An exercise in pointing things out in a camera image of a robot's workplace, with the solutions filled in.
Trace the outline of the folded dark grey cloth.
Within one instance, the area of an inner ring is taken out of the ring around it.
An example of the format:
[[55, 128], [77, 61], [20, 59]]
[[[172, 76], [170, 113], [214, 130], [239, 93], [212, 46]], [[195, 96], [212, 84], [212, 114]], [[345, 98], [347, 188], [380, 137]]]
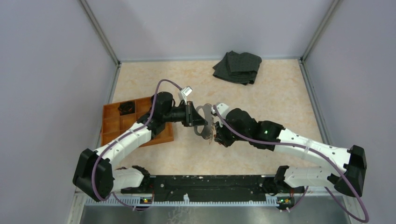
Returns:
[[230, 51], [213, 66], [213, 76], [235, 84], [254, 84], [261, 63], [262, 58], [254, 54]]

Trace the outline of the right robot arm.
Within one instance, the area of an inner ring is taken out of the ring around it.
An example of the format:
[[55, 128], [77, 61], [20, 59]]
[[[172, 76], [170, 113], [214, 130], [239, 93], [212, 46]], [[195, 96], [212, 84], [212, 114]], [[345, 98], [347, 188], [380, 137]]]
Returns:
[[246, 141], [258, 149], [290, 154], [314, 163], [312, 168], [280, 166], [274, 187], [279, 192], [302, 186], [333, 186], [346, 196], [362, 196], [367, 160], [364, 148], [335, 147], [306, 138], [272, 121], [256, 121], [240, 108], [227, 105], [213, 106], [215, 142], [229, 147], [236, 141]]

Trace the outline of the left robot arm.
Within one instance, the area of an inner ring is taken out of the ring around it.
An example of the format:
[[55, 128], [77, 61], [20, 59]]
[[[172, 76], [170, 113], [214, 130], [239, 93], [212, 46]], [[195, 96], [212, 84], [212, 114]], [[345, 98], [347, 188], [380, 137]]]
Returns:
[[169, 92], [154, 94], [151, 103], [150, 110], [123, 134], [102, 147], [87, 148], [80, 154], [72, 183], [94, 201], [104, 201], [112, 192], [125, 188], [134, 188], [139, 193], [149, 189], [150, 181], [142, 170], [115, 167], [135, 149], [158, 136], [167, 123], [180, 122], [184, 127], [208, 124], [191, 101], [182, 99], [175, 105]]

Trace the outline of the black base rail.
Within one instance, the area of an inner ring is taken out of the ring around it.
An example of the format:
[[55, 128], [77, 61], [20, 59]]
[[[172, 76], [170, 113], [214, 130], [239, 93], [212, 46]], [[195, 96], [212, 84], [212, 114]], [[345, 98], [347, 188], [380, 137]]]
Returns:
[[303, 193], [304, 187], [291, 188], [267, 175], [156, 175], [144, 178], [136, 188], [122, 194], [148, 194], [154, 202], [180, 202], [187, 195], [191, 202], [261, 202], [276, 194]]

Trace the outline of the orange compartment tray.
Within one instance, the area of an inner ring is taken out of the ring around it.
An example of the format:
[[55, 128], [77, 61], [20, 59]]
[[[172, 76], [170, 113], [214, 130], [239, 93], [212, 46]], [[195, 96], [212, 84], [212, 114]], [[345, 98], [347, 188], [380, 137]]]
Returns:
[[120, 103], [107, 104], [103, 106], [102, 129], [101, 129], [101, 146], [104, 146], [114, 140], [116, 137], [127, 131], [134, 122], [151, 108], [150, 97], [132, 99], [128, 101], [135, 102], [135, 113], [120, 116], [118, 107]]

